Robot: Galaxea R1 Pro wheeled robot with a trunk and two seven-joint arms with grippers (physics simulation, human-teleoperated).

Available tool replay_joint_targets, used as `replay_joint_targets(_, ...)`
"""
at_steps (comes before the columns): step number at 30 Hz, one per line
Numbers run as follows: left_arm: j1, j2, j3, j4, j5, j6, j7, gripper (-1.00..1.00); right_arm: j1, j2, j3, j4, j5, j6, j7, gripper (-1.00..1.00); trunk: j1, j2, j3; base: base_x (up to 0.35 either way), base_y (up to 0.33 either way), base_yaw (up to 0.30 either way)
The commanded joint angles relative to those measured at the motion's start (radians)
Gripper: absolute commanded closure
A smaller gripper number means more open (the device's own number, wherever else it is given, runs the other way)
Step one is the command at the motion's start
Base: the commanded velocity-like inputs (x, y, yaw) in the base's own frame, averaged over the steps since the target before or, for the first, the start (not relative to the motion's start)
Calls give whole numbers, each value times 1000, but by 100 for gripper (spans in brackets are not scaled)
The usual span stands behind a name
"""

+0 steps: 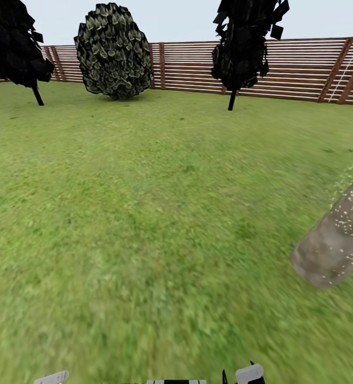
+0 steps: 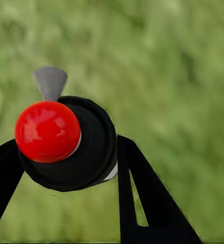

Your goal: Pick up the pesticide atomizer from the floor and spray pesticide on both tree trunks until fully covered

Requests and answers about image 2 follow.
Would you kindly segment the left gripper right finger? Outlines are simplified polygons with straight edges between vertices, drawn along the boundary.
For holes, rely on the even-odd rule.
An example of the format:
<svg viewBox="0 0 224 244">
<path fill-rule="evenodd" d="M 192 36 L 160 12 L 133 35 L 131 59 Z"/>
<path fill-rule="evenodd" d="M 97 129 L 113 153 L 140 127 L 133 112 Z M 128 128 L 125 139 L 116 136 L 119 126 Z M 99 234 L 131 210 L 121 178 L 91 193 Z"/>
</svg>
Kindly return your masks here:
<svg viewBox="0 0 224 244">
<path fill-rule="evenodd" d="M 118 137 L 118 189 L 121 244 L 203 244 L 138 146 Z M 130 173 L 148 227 L 138 225 Z"/>
</svg>

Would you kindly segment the pesticide atomizer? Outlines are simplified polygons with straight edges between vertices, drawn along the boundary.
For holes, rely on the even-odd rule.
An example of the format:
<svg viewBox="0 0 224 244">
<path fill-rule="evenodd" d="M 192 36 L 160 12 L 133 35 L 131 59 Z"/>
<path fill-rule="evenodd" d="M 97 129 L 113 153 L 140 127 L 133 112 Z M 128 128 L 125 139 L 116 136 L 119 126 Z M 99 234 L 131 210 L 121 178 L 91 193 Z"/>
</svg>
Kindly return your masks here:
<svg viewBox="0 0 224 244">
<path fill-rule="evenodd" d="M 57 67 L 35 69 L 44 101 L 28 106 L 15 125 L 25 172 L 43 187 L 80 191 L 114 178 L 118 135 L 101 106 L 77 96 L 60 97 L 68 74 Z"/>
</svg>

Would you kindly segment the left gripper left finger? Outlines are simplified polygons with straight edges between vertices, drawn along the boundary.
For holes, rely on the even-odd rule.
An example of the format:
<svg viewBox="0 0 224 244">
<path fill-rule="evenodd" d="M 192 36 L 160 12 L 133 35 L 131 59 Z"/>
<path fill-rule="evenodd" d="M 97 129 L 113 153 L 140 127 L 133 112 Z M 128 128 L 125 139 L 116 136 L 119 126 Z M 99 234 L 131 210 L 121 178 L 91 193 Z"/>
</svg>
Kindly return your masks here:
<svg viewBox="0 0 224 244">
<path fill-rule="evenodd" d="M 24 173 L 16 140 L 0 146 L 0 218 Z"/>
</svg>

